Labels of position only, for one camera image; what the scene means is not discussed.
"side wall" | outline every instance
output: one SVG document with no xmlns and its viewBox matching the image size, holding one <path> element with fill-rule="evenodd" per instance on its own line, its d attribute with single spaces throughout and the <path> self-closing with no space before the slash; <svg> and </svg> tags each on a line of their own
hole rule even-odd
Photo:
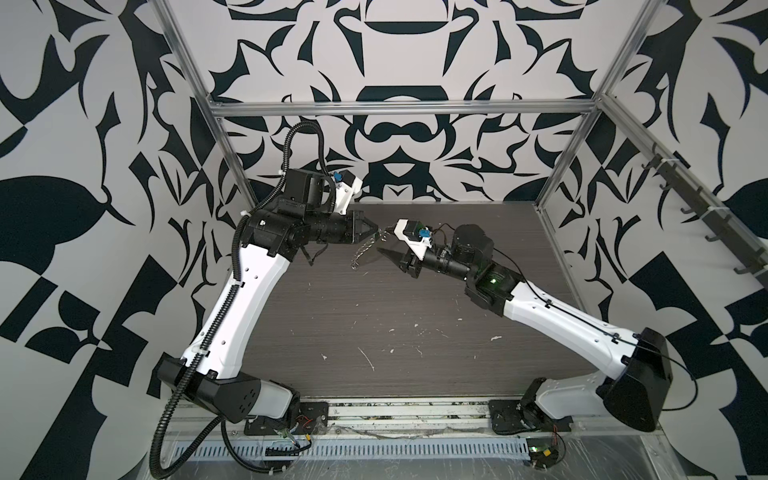
<svg viewBox="0 0 768 480">
<path fill-rule="evenodd" d="M 753 232 L 768 237 L 768 10 L 759 0 L 670 0 L 616 90 Z M 667 336 L 699 382 L 661 416 L 672 445 L 719 480 L 766 475 L 768 292 L 605 116 L 547 205 L 588 309 Z M 679 369 L 666 407 L 693 383 Z"/>
<path fill-rule="evenodd" d="M 0 7 L 4 478 L 120 478 L 244 202 L 143 0 Z"/>
<path fill-rule="evenodd" d="M 590 98 L 643 3 L 169 2 L 211 97 L 225 103 Z M 358 115 L 319 122 L 331 164 L 364 177 L 363 201 L 490 201 L 535 200 L 577 117 Z M 230 119 L 226 128 L 251 179 L 276 182 L 282 139 L 297 121 Z M 296 166 L 317 158 L 314 142 L 294 148 L 302 153 Z"/>
</svg>

